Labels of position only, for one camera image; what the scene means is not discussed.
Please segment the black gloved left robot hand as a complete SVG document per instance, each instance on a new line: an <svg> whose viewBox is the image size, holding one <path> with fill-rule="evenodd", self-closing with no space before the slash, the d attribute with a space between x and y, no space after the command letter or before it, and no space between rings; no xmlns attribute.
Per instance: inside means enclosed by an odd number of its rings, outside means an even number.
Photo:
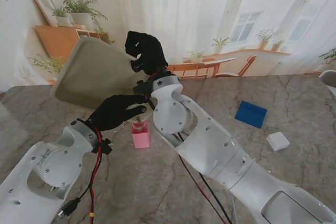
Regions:
<svg viewBox="0 0 336 224"><path fill-rule="evenodd" d="M85 120L92 130L107 131L123 122L147 111L143 95L113 95L106 98L98 108Z"/></svg>

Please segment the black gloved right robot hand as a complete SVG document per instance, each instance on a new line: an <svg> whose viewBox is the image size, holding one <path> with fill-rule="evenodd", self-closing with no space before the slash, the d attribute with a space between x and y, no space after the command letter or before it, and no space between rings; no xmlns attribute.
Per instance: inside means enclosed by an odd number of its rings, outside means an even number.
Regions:
<svg viewBox="0 0 336 224"><path fill-rule="evenodd" d="M129 31L125 41L125 52L135 58L131 61L134 72L144 71L151 76L168 67L161 43L152 35Z"/></svg>

